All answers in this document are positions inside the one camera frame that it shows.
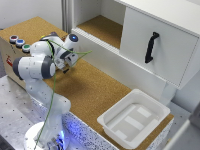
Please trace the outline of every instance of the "wire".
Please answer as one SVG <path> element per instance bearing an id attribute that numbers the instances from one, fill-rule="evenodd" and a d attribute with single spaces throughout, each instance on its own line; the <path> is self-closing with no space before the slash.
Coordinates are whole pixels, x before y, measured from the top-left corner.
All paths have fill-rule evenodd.
<path id="1" fill-rule="evenodd" d="M 56 43 L 56 42 L 54 42 L 54 41 L 51 41 L 51 40 L 48 40 L 48 41 L 49 41 L 49 42 L 52 42 L 52 43 L 54 43 L 54 44 L 56 44 L 56 45 L 58 45 L 59 47 L 63 48 L 63 49 L 66 50 L 66 51 L 69 51 L 69 52 L 71 52 L 71 53 L 75 53 L 75 54 L 89 54 L 89 53 L 92 52 L 92 51 L 88 51 L 88 52 L 74 52 L 74 51 L 70 51 L 70 50 L 64 48 L 63 46 L 61 46 L 60 44 L 58 44 L 58 43 Z"/>
<path id="2" fill-rule="evenodd" d="M 55 85 L 56 85 L 56 73 L 54 74 L 54 85 L 53 85 L 53 93 L 52 93 L 52 96 L 51 96 L 51 104 L 50 104 L 50 107 L 49 107 L 49 111 L 48 111 L 47 117 L 46 117 L 46 119 L 45 119 L 45 121 L 44 121 L 44 125 L 42 126 L 42 130 L 40 131 L 39 137 L 38 137 L 38 139 L 37 139 L 37 142 L 36 142 L 36 145 L 35 145 L 34 150 L 35 150 L 36 147 L 37 147 L 37 144 L 38 144 L 38 142 L 39 142 L 40 136 L 41 136 L 41 134 L 42 134 L 42 131 L 43 131 L 43 129 L 44 129 L 44 126 L 45 126 L 45 124 L 46 124 L 46 122 L 47 122 L 47 119 L 48 119 L 48 117 L 49 117 L 49 114 L 50 114 L 50 111 L 51 111 L 51 108 L 52 108 L 53 97 L 54 97 L 54 93 L 55 93 Z"/>

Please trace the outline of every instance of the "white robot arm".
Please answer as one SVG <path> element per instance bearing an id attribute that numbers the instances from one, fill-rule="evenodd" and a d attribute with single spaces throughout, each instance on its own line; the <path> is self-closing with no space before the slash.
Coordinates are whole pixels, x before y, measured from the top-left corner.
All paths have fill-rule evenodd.
<path id="1" fill-rule="evenodd" d="M 43 37 L 40 41 L 31 45 L 31 57 L 15 59 L 13 62 L 13 71 L 21 80 L 25 81 L 26 91 L 32 100 L 38 101 L 49 108 L 53 90 L 42 79 L 53 77 L 56 70 L 55 64 L 62 70 L 65 67 L 65 61 L 70 67 L 73 66 L 78 59 L 78 55 L 72 52 L 77 44 L 78 37 L 74 34 L 68 35 L 65 42 L 54 34 Z M 48 143 L 52 142 L 52 139 L 56 139 L 57 135 L 62 132 L 62 114 L 69 112 L 70 107 L 71 103 L 67 98 L 56 93 L 54 94 L 51 112 L 41 134 L 38 149 L 36 150 L 50 149 Z"/>

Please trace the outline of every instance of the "cork surface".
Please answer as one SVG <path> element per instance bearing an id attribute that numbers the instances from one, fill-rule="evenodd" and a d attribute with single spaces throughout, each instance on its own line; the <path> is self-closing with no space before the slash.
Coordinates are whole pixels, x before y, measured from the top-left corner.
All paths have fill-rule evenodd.
<path id="1" fill-rule="evenodd" d="M 35 17 L 30 20 L 21 22 L 0 31 L 0 37 L 9 42 L 12 35 L 17 35 L 20 39 L 24 39 L 26 44 L 32 45 L 40 40 L 41 36 L 49 35 L 51 32 L 56 32 L 58 36 L 63 37 L 67 33 L 43 20 L 40 17 Z"/>
<path id="2" fill-rule="evenodd" d="M 99 16 L 94 20 L 96 19 L 99 21 L 106 20 L 105 18 L 102 18 L 102 16 Z M 117 39 L 119 41 L 120 38 L 116 38 L 116 35 L 110 35 L 115 30 L 112 30 L 112 32 L 107 31 L 108 33 L 106 33 L 106 30 L 108 30 L 106 28 L 106 22 L 108 22 L 108 24 L 110 23 L 108 20 L 102 22 L 102 25 L 100 26 L 102 26 L 102 29 L 105 30 L 100 30 L 98 32 L 99 36 L 101 36 L 101 33 L 102 37 L 107 34 L 108 36 L 113 37 L 111 39 L 116 39 L 110 40 L 113 43 L 114 41 L 117 41 Z M 9 37 L 16 34 L 20 38 L 24 39 L 27 44 L 33 44 L 34 42 L 38 41 L 42 35 L 48 35 L 53 31 L 57 32 L 60 37 L 67 35 L 67 33 L 64 31 L 51 25 L 45 20 L 36 17 L 0 31 L 0 36 L 9 42 Z M 53 78 L 45 80 L 45 82 L 50 87 L 53 87 Z M 97 118 L 116 102 L 122 99 L 125 95 L 127 95 L 130 91 L 131 89 L 101 72 L 84 60 L 78 61 L 77 65 L 69 70 L 66 74 L 63 74 L 60 70 L 56 71 L 55 92 L 65 96 L 71 101 L 72 107 L 70 111 L 122 150 L 122 147 L 120 147 L 104 133 L 102 126 L 97 122 Z M 172 120 L 172 118 L 172 115 L 166 117 L 165 120 L 137 148 L 137 150 L 144 150 L 147 148 Z"/>
<path id="3" fill-rule="evenodd" d="M 78 28 L 96 36 L 106 43 L 120 49 L 123 26 L 103 16 L 97 16 Z"/>

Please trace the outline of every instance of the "white plastic bin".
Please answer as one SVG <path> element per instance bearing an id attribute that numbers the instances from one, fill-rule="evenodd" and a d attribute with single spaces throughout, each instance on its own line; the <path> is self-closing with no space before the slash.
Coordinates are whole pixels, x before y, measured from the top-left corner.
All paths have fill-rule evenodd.
<path id="1" fill-rule="evenodd" d="M 135 89 L 97 121 L 105 133 L 126 149 L 137 148 L 170 113 L 170 109 Z"/>

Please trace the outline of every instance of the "cabinet handle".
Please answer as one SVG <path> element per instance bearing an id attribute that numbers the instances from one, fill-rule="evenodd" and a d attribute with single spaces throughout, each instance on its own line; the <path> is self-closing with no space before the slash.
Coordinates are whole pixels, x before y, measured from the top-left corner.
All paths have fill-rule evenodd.
<path id="1" fill-rule="evenodd" d="M 154 40 L 156 38 L 158 38 L 158 37 L 159 37 L 159 34 L 156 33 L 156 32 L 153 32 L 153 36 L 149 40 L 149 44 L 148 44 L 148 48 L 147 48 L 147 53 L 146 53 L 146 56 L 145 56 L 145 63 L 146 64 L 153 60 L 153 57 L 151 57 L 151 53 L 152 53 L 152 49 L 153 49 L 153 45 L 154 45 Z"/>

